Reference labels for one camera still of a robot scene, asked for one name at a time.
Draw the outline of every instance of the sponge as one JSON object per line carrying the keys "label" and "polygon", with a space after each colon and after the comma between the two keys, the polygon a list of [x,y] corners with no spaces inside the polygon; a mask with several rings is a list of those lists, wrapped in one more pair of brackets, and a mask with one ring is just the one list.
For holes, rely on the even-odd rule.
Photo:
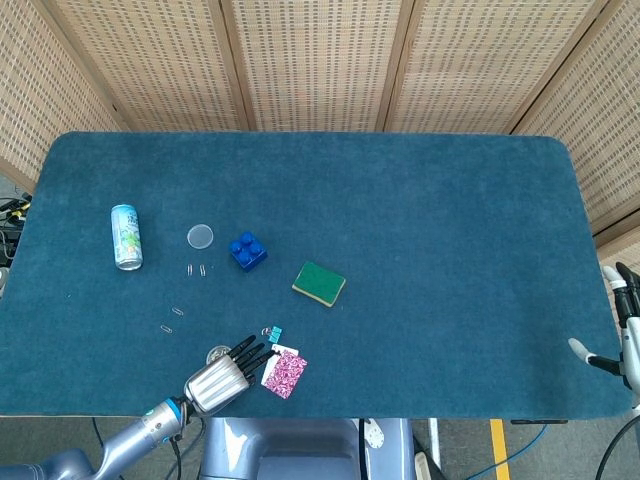
{"label": "sponge", "polygon": [[345,283],[345,278],[337,273],[315,263],[305,262],[291,288],[327,307],[332,307]]}

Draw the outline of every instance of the small pink object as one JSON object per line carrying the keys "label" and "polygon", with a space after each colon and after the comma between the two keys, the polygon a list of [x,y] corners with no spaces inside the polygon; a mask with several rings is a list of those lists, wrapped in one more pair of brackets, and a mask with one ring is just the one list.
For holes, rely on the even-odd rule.
{"label": "small pink object", "polygon": [[306,366],[307,361],[304,358],[287,351],[282,352],[278,363],[276,363],[264,386],[279,397],[287,399],[293,392]]}

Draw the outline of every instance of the yellow floor line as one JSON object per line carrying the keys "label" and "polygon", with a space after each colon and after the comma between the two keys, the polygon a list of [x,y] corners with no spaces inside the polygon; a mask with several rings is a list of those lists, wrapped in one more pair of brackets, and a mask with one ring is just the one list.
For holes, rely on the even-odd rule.
{"label": "yellow floor line", "polygon": [[[502,420],[491,419],[491,442],[493,443],[493,459],[496,463],[507,459],[507,442],[504,439]],[[496,468],[497,480],[510,480],[509,464],[505,463]]]}

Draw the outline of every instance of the table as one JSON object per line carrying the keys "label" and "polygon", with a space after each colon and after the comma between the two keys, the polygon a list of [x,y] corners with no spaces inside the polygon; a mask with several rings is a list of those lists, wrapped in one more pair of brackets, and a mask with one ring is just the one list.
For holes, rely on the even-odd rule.
{"label": "table", "polygon": [[[114,266],[119,203],[139,214],[135,272]],[[197,223],[215,235],[201,251],[186,241]],[[228,252],[245,230],[269,252],[248,273]],[[291,289],[306,260],[346,277],[333,308]],[[13,266],[2,414],[141,414],[180,394],[212,346],[274,324],[307,370],[288,400],[258,386],[224,415],[588,418],[630,405],[567,346],[619,348],[551,138],[70,133],[51,147]]]}

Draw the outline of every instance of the blue toy block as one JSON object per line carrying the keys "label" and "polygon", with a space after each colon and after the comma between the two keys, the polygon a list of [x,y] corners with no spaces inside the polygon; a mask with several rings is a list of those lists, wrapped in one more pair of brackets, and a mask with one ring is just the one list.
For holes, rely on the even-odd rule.
{"label": "blue toy block", "polygon": [[267,249],[251,232],[244,232],[239,240],[231,242],[229,251],[245,272],[267,258]]}

